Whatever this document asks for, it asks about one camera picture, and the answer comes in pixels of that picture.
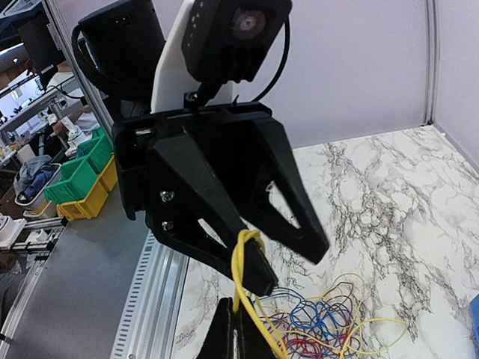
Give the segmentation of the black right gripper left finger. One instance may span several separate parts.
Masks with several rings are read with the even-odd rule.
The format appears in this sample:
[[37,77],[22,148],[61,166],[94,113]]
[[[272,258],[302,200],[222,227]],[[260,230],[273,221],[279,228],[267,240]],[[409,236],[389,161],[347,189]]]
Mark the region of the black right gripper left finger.
[[232,298],[221,298],[207,331],[198,359],[232,359],[234,357],[234,331],[236,314]]

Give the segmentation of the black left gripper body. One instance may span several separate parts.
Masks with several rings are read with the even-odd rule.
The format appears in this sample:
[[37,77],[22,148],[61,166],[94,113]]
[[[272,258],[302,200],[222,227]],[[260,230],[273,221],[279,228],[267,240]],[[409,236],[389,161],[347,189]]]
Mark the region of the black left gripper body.
[[240,137],[250,128],[254,115],[270,116],[272,110],[259,102],[211,105],[203,108],[183,108],[131,117],[112,127],[113,146],[123,209],[134,221],[136,213],[147,208],[153,193],[147,187],[150,179],[159,180],[167,172],[158,163],[147,169],[148,148],[158,140],[189,138],[196,145],[185,144],[173,150],[174,164],[193,165],[194,159],[204,159],[229,197],[240,184],[233,178],[233,166],[245,163],[239,148]]

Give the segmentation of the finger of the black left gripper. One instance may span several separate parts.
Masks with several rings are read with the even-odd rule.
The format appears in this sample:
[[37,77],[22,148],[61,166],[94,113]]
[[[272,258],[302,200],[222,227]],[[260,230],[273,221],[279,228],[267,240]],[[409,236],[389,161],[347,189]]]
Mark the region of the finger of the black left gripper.
[[173,150],[189,138],[158,140],[147,151],[147,169],[158,163],[167,172],[149,179],[146,223],[157,240],[232,278],[231,259],[241,230],[246,228],[233,201],[204,159],[193,165],[174,164]]
[[238,120],[194,138],[241,217],[314,264],[324,258],[329,240],[280,122]]

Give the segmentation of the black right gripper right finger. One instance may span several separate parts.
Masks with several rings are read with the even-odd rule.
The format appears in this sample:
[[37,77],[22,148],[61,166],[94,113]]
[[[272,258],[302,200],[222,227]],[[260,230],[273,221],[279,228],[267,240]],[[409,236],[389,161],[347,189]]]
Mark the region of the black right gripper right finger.
[[240,359],[273,359],[276,355],[239,301],[236,313],[237,351]]

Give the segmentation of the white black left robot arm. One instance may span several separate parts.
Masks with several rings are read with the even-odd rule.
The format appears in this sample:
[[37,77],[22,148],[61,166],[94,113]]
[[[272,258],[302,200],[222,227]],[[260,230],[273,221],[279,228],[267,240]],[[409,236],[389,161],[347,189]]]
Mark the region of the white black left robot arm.
[[227,85],[251,82],[291,1],[185,1],[169,35],[151,1],[116,1],[80,19],[71,46],[91,84],[147,114],[114,116],[112,142],[126,216],[138,212],[162,244],[268,295],[278,279],[259,244],[237,246],[253,224],[311,263],[329,241],[302,183],[283,125],[260,97],[236,101]]

